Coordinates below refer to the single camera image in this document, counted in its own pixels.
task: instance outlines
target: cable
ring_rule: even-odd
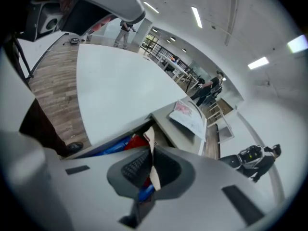
[[[57,52],[57,51],[49,51],[49,50],[46,50],[46,51],[52,52],[52,53],[68,53],[68,52],[72,52],[72,51]]]

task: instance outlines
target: gray pants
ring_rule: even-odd
[[[127,40],[129,37],[129,32],[123,29],[121,29],[121,31],[119,32],[119,35],[116,37],[114,47],[117,47],[117,48],[119,47],[119,43],[122,37],[124,37],[123,38],[123,41],[124,41],[123,49],[127,50],[128,49]]]

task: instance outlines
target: person with backpack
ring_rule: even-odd
[[[202,89],[198,90],[192,97],[192,100],[195,100],[199,98],[197,102],[197,106],[200,106],[206,97],[211,93],[211,91],[214,91],[216,89],[220,89],[222,85],[222,79],[224,78],[224,74],[222,72],[217,71],[217,76],[212,78],[209,82],[206,82]]]
[[[253,182],[257,182],[273,166],[276,159],[281,155],[279,144],[273,148],[252,145],[245,150],[240,151],[238,157],[242,165],[237,169],[246,177],[253,177]]]
[[[121,31],[119,32],[118,36],[115,39],[114,47],[118,48],[120,40],[123,38],[124,44],[123,44],[123,49],[127,50],[128,49],[128,37],[129,37],[129,32],[132,29],[134,32],[136,32],[135,28],[133,28],[133,24],[128,24],[124,22],[123,20],[120,22],[121,26]]]

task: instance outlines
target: fluorescent light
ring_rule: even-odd
[[[201,20],[200,20],[200,16],[199,16],[197,8],[192,7],[192,11],[194,13],[194,16],[196,17],[196,21],[197,21],[198,26],[202,28],[202,24],[201,24]]]
[[[305,35],[301,35],[288,43],[292,53],[308,49],[308,42]]]
[[[156,13],[159,13],[153,6],[151,6],[150,4],[148,4],[147,2],[144,2],[146,5],[148,5],[151,9],[153,9]]]
[[[261,66],[266,65],[268,63],[269,63],[268,59],[266,57],[262,57],[259,60],[256,60],[253,63],[248,64],[248,67],[250,69],[254,69],[256,67],[261,67]]]

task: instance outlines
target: black metal railing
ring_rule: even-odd
[[[148,52],[150,52],[152,55],[154,55],[157,59],[160,59],[162,55],[168,58],[175,56],[175,54],[148,38],[144,39],[142,47]],[[191,74],[195,78],[198,78],[198,75],[181,59],[179,60],[178,65],[183,68],[186,73]]]

